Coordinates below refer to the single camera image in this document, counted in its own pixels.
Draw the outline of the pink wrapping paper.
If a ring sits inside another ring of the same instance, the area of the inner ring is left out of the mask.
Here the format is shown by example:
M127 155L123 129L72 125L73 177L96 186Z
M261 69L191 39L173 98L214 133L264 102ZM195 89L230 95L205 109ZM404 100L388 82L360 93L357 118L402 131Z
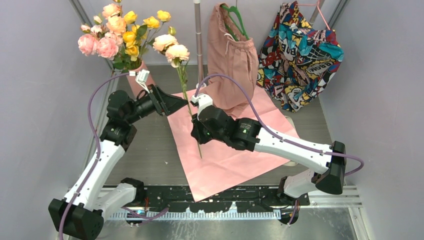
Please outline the pink wrapping paper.
M255 88L252 103L267 126L284 134L286 118L264 89ZM188 111L188 107L184 107L168 116L167 120L196 202L289 162L268 153L235 150L216 140L200 145L200 158L197 142L191 136L193 124Z

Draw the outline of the cream peach rose stem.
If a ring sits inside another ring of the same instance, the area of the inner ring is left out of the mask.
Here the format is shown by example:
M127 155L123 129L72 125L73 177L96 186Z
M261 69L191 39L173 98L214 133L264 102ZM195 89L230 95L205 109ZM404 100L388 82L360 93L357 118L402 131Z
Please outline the cream peach rose stem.
M155 37L151 45L155 51L165 56L167 62L176 69L183 98L188 101L188 74L186 68L190 60L190 52L185 45L178 43L177 38L172 34L173 30L171 27L168 34Z

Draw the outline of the yellow rose stem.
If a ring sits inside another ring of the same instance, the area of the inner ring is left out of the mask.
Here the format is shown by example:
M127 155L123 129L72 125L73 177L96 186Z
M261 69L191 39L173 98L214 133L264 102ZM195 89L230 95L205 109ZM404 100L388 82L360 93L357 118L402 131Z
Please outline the yellow rose stem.
M122 35L125 44L121 55L124 70L134 70L141 65L143 55L153 44L154 34L171 18L168 11L159 10L156 16L145 18L140 24L137 24L138 15L134 11L129 11L124 15L123 19L127 26L127 31Z

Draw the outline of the pink rose stem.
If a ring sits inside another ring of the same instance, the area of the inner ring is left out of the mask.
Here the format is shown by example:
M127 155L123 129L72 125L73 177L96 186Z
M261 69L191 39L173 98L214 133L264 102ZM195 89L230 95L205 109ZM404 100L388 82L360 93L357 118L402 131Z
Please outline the pink rose stem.
M80 30L83 35L77 40L77 45L79 51L85 56L98 55L113 61L124 42L120 35L109 31L102 24L92 27L82 24Z

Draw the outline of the cream ribbon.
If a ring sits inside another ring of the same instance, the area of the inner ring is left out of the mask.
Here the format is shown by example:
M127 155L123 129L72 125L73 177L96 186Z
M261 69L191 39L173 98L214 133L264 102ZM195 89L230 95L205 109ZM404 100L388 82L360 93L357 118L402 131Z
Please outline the cream ribbon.
M296 131L296 128L295 128L295 125L294 125L294 122L293 122L292 118L290 116L284 116L284 117L285 117L285 119L287 121L287 123L285 124L285 127L284 127L284 134L289 135L289 136L292 136L292 137L299 138L299 135L298 135L298 133ZM294 161L288 161L288 162L286 162L284 164L284 166L294 167L297 164L298 163L296 163Z

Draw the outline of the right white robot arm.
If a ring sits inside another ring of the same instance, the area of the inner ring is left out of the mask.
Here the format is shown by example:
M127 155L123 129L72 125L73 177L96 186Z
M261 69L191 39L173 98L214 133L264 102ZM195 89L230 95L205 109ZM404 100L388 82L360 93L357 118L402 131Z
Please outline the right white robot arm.
M331 195L343 192L346 156L341 142L328 145L306 141L251 118L233 119L213 105L194 114L191 121L191 136L201 145L215 140L234 150L267 153L307 167L302 173L281 179L277 198L283 205L291 205L315 190Z

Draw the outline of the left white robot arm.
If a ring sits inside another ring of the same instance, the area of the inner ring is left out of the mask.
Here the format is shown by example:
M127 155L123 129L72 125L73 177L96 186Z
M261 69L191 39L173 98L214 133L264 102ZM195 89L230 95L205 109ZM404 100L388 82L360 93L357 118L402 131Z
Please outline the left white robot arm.
M189 102L153 84L142 93L137 99L132 99L124 90L109 95L108 121L101 135L95 136L95 153L66 195L62 199L54 198L48 206L60 239L68 235L80 240L95 240L112 214L127 204L138 207L145 202L144 183L130 177L121 180L103 197L99 194L137 133L134 123L152 113L169 116Z

